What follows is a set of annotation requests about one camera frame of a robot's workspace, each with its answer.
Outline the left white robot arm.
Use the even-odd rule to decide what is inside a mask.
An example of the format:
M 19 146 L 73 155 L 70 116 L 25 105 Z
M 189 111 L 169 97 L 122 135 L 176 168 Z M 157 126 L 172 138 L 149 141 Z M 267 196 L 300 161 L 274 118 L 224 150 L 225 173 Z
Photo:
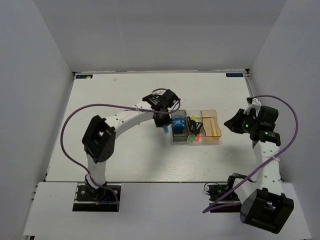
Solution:
M 82 138 L 89 173 L 85 176 L 88 193 L 99 200 L 106 193 L 106 161 L 115 150 L 116 139 L 140 123 L 154 120 L 157 128 L 171 124 L 169 109 L 180 104 L 180 98 L 170 89 L 162 94 L 149 94 L 124 111 L 102 118 L 94 116 Z

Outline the orange highlighter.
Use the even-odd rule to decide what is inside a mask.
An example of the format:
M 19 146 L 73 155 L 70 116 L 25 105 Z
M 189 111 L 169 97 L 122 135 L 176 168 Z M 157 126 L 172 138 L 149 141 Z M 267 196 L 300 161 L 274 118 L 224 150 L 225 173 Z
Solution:
M 199 134 L 199 133 L 195 136 L 194 140 L 195 140 L 196 142 L 198 142 L 198 141 L 200 140 L 200 134 Z

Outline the pale yellow eraser stick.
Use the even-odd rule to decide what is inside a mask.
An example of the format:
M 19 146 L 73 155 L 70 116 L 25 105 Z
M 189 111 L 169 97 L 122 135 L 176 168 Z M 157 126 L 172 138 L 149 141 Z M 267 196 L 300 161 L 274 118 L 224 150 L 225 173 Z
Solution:
M 211 128 L 212 128 L 212 135 L 214 137 L 216 137 L 217 136 L 217 130 L 216 130 L 216 125 L 215 125 L 214 119 L 211 119 Z

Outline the yellow highlighter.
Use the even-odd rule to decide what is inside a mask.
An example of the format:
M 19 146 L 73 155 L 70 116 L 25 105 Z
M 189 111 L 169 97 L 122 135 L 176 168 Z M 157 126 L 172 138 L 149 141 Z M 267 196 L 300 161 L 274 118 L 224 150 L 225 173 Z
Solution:
M 199 133 L 200 133 L 200 130 L 201 130 L 201 128 L 202 128 L 202 126 L 203 126 L 203 123 L 202 123 L 202 122 L 197 121 L 197 118 L 196 118 L 196 127 L 195 127 L 195 129 L 194 129 L 194 131 L 193 131 L 193 133 L 192 133 L 192 134 L 194 134 L 194 135 L 199 134 Z

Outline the green highlighter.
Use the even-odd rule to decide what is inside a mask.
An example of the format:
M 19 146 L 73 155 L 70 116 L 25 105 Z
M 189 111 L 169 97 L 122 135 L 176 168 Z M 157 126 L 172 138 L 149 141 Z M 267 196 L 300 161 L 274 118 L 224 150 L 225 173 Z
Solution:
M 189 140 L 189 142 L 192 143 L 192 142 L 195 140 L 195 138 L 196 138 L 196 135 L 192 133 L 192 134 L 189 136 L 188 140 Z

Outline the light blue highlighter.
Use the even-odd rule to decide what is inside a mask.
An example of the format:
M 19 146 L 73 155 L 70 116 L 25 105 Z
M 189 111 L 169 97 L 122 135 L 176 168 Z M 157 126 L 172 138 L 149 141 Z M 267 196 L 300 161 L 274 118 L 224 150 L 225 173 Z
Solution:
M 169 128 L 168 128 L 167 125 L 163 126 L 163 132 L 164 132 L 165 134 L 168 134 L 168 133 L 169 133 Z

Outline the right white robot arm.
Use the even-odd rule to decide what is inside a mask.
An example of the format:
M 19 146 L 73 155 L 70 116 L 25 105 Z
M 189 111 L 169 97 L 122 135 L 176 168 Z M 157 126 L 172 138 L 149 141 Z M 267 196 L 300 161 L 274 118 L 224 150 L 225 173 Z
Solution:
M 248 133 L 256 163 L 256 182 L 232 182 L 226 195 L 241 202 L 240 221 L 244 224 L 278 234 L 294 209 L 294 201 L 286 197 L 282 187 L 279 159 L 281 138 L 274 131 L 279 116 L 277 109 L 261 105 L 256 99 L 247 109 L 239 109 L 224 125 L 234 133 Z

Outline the pink highlighter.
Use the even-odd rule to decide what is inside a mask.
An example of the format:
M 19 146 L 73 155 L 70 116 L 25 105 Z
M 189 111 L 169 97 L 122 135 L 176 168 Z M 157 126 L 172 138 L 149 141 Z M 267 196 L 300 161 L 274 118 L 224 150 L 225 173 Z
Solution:
M 193 131 L 196 128 L 196 121 L 197 121 L 197 117 L 196 116 L 188 116 L 187 117 L 188 129 L 189 129 L 189 132 L 191 134 L 193 133 Z

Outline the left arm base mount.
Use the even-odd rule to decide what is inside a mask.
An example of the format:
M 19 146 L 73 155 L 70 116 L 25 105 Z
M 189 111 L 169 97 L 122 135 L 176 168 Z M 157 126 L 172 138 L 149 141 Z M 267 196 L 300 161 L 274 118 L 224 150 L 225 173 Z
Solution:
M 85 184 L 78 184 L 75 192 L 73 212 L 118 212 L 120 209 L 121 185 L 109 186 L 115 195 L 106 189 L 93 194 Z

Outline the blue round jar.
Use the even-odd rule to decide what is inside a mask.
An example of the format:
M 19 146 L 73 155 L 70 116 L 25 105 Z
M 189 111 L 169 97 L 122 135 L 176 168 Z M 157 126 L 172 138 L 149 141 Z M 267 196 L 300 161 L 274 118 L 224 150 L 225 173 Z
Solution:
M 174 115 L 172 119 L 172 132 L 174 134 L 182 134 L 186 128 L 185 120 L 183 115 Z

